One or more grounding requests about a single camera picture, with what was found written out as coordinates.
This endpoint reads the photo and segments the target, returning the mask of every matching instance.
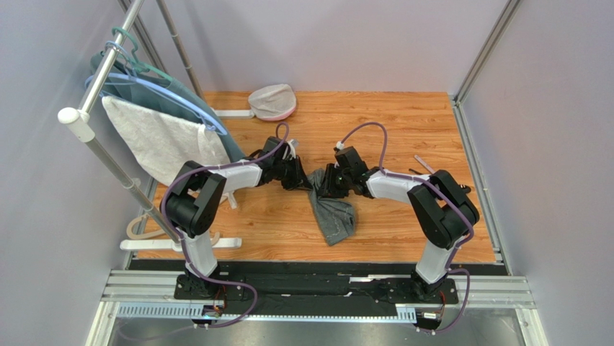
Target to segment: white wall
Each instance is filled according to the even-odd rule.
[[[0,344],[82,345],[138,206],[57,112],[78,105],[123,12],[111,0],[0,7]],[[90,123],[145,179],[100,106]]]
[[[614,2],[525,0],[464,110],[551,345],[611,345]]]
[[[456,93],[506,0],[167,1],[204,90]],[[188,84],[155,1],[143,21]]]

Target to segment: hanging garment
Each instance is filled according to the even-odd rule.
[[[113,96],[102,106],[136,161],[168,186],[186,161],[203,166],[230,163],[220,137],[204,124],[150,110]]]
[[[102,62],[102,52],[95,54],[90,60],[90,68],[93,71],[96,71],[98,65]],[[126,67],[119,61],[115,61],[115,64],[111,68],[111,72],[127,74]],[[156,78],[152,76],[147,76],[145,74],[139,74],[138,78],[145,79],[151,83],[159,85],[170,92],[174,92],[175,94],[183,97],[194,105],[198,106],[208,114],[212,115],[216,119],[219,120],[215,116],[214,111],[207,105],[203,99],[194,94],[191,90],[189,90],[184,84],[176,79],[172,79],[171,81]],[[102,90],[113,94],[125,101],[132,102],[135,105],[148,108],[153,111],[165,113],[167,116],[176,117],[179,119],[190,121],[191,123],[202,124],[202,120],[197,117],[193,112],[186,110],[185,108],[177,105],[174,102],[171,102],[163,97],[158,96],[153,93],[151,90],[145,88],[144,86],[138,84],[129,84],[129,85],[104,85]],[[231,134],[228,133],[227,136],[220,136],[219,140],[221,141],[226,153],[231,162],[238,161],[245,157],[245,153],[239,148],[239,145],[232,138]]]

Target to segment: gray cloth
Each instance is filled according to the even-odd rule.
[[[336,198],[318,197],[317,191],[324,180],[324,170],[314,171],[307,176],[307,179],[313,185],[313,190],[309,192],[313,214],[326,243],[335,245],[348,236],[354,235],[356,226],[354,207]]]

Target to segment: wooden floor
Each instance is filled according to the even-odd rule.
[[[215,109],[249,109],[249,93],[206,93]],[[378,121],[388,129],[384,167],[408,173],[425,169],[414,160],[420,155],[434,169],[446,169],[461,184],[473,188],[467,159],[448,96],[444,93],[298,92],[298,109],[287,122],[290,138],[300,142],[307,174],[334,162],[333,147],[355,126]],[[256,118],[227,120],[225,124],[249,154],[275,134],[275,123]],[[354,146],[369,167],[376,166],[383,136],[380,128],[359,130],[347,145]],[[158,186],[159,205],[166,187]],[[329,247],[318,228],[305,191],[284,191],[279,182],[235,193],[239,207],[228,203],[212,226],[223,237],[241,237],[240,249],[215,250],[225,260],[309,260],[361,262],[417,262],[426,239],[411,206],[391,200],[371,200],[350,193],[347,201],[357,212],[356,234]],[[478,205],[473,189],[472,201]],[[159,229],[148,221],[146,231]],[[494,253],[483,220],[475,237],[463,246],[455,262],[493,262]],[[140,258],[182,258],[171,251],[140,252]]]

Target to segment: white plastic stand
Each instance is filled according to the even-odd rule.
[[[220,238],[214,249],[238,249],[242,245],[241,238]],[[120,249],[125,251],[141,251],[141,250],[173,250],[181,252],[181,244],[175,244],[171,239],[144,239],[132,240],[126,239],[121,242]]]
[[[251,110],[213,110],[220,119],[252,119],[254,112]]]

